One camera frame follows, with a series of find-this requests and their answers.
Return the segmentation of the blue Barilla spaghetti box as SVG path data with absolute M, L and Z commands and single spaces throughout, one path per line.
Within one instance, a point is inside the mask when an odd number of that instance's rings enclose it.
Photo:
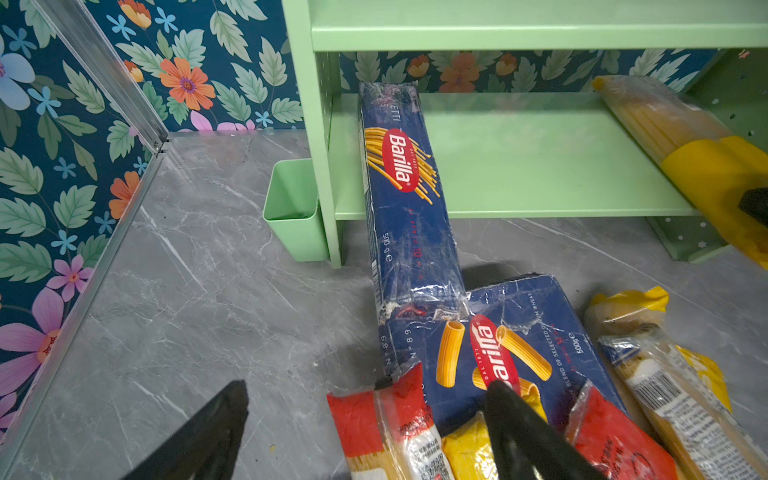
M 362 83 L 359 121 L 377 316 L 457 320 L 466 289 L 416 86 Z

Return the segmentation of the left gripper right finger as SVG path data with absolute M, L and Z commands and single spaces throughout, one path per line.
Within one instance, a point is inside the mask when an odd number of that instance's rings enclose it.
M 605 478 L 500 380 L 488 386 L 484 417 L 499 478 Z

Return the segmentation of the yellow-banded spaghetti bag barcode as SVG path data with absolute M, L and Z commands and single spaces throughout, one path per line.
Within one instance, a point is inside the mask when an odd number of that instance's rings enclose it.
M 767 153 L 653 77 L 592 82 L 613 115 L 717 233 L 762 268 L 767 227 L 738 221 L 738 189 L 767 188 Z

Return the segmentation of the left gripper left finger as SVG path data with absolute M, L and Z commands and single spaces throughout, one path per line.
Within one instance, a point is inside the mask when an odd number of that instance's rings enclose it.
M 246 382 L 220 390 L 127 479 L 230 479 L 248 417 Z

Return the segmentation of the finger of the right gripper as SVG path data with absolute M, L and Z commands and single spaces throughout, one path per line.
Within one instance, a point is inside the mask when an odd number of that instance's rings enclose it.
M 767 188 L 740 187 L 738 196 L 738 221 L 752 228 L 756 225 L 767 227 Z

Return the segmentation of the clear spaghetti bag blue end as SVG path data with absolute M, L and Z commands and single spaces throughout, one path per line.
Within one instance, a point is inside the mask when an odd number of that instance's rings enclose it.
M 599 343 L 688 479 L 765 479 L 767 455 L 661 328 Z

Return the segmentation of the yellow spaghetti bag long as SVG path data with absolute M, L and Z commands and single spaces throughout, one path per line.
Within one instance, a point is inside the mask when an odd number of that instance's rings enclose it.
M 482 411 L 443 439 L 443 452 L 455 479 L 497 480 L 491 440 Z

